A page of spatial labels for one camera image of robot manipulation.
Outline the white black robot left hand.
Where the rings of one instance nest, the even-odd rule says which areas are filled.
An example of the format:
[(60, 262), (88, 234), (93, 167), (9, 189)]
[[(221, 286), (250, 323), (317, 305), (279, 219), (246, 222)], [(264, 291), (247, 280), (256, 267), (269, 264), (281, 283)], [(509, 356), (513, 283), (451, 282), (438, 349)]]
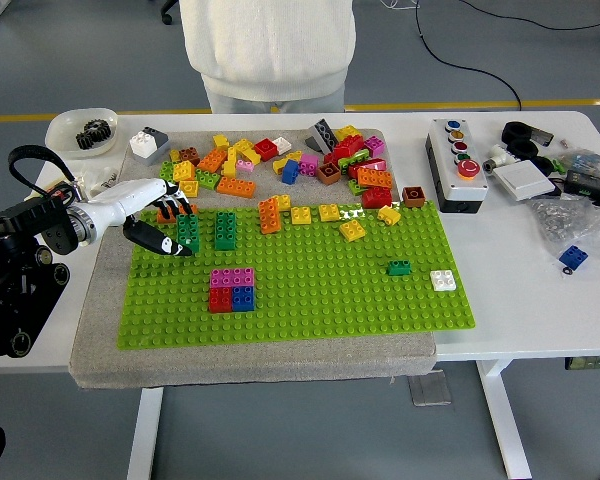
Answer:
[(71, 206), (68, 212), (78, 241), (84, 245), (101, 238), (107, 228), (122, 226), (123, 235), (146, 250), (161, 255), (191, 256), (189, 247), (134, 217), (148, 205), (157, 206), (164, 218), (176, 217), (181, 207), (187, 214), (192, 213), (179, 187), (160, 178), (121, 182), (89, 202)]

